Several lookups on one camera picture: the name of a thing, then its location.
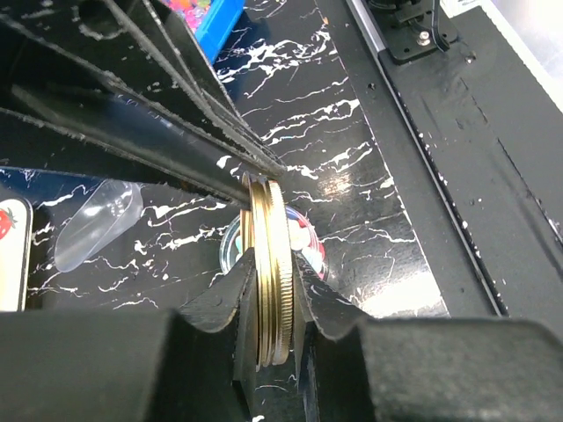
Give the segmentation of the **clear plastic scoop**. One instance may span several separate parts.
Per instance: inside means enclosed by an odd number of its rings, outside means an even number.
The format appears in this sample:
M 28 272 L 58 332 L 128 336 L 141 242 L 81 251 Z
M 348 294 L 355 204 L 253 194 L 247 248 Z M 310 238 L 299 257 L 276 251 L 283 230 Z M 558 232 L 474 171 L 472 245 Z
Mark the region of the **clear plastic scoop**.
M 70 218 L 55 242 L 58 271 L 68 273 L 132 228 L 143 197 L 136 183 L 107 179 Z

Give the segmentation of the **aluminium front rail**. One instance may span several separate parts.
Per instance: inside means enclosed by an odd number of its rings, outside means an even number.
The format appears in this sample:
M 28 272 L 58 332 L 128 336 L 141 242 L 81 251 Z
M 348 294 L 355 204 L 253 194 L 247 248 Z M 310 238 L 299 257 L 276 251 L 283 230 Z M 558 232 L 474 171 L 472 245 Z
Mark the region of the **aluminium front rail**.
M 369 51 L 375 59 L 386 49 L 386 45 L 377 29 L 377 22 L 372 16 L 367 3 L 363 0 L 347 0 L 348 8 L 358 25 Z

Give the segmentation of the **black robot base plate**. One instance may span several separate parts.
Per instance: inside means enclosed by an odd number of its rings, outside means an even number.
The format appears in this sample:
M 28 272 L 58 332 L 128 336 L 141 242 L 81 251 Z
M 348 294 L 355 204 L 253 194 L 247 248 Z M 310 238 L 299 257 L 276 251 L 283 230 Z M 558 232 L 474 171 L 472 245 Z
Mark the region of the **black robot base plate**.
M 374 50 L 494 298 L 562 328 L 562 113 L 481 7 L 446 53 Z

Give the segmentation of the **strawberry pattern tray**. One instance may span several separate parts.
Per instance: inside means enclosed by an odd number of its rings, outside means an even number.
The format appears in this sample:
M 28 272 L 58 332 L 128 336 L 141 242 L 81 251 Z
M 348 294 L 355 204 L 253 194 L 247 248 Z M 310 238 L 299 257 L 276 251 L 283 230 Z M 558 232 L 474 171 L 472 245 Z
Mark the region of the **strawberry pattern tray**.
M 1 199 L 1 311 L 26 307 L 33 226 L 31 204 L 21 198 Z

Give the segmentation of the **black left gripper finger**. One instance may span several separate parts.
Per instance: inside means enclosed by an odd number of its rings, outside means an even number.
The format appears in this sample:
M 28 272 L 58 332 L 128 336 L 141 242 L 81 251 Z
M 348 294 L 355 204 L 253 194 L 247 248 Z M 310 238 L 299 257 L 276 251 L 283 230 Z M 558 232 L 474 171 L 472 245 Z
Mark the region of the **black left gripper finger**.
M 187 24 L 159 1 L 3 1 L 1 22 L 171 123 L 278 176 Z
M 247 188 L 216 165 L 211 142 L 95 91 L 2 91 L 1 163 L 168 185 L 250 207 Z

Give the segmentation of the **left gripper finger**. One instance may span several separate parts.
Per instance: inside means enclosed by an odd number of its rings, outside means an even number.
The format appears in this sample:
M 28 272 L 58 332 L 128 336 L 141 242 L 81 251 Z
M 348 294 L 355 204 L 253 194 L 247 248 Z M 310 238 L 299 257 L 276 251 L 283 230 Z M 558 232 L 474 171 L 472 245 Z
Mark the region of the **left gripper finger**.
M 182 309 L 4 312 L 2 420 L 249 420 L 255 276 L 247 251 Z
M 510 318 L 374 318 L 293 257 L 309 421 L 559 421 L 562 344 Z

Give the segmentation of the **blue bin of gummy candies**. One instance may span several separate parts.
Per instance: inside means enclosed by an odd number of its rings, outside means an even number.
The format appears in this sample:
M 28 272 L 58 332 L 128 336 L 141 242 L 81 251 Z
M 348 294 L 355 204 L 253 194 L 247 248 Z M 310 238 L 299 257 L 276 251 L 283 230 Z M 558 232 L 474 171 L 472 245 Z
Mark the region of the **blue bin of gummy candies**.
M 245 8 L 245 0 L 171 0 L 165 4 L 186 21 L 211 63 L 221 53 Z

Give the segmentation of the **gold jar lid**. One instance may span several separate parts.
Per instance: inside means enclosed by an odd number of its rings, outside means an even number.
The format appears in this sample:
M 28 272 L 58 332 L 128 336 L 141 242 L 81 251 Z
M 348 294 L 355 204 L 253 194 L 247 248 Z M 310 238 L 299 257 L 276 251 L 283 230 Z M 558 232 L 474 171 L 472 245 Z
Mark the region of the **gold jar lid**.
M 250 209 L 240 212 L 242 251 L 252 248 L 257 288 L 257 367 L 289 357 L 294 323 L 294 282 L 289 225 L 279 184 L 246 172 Z

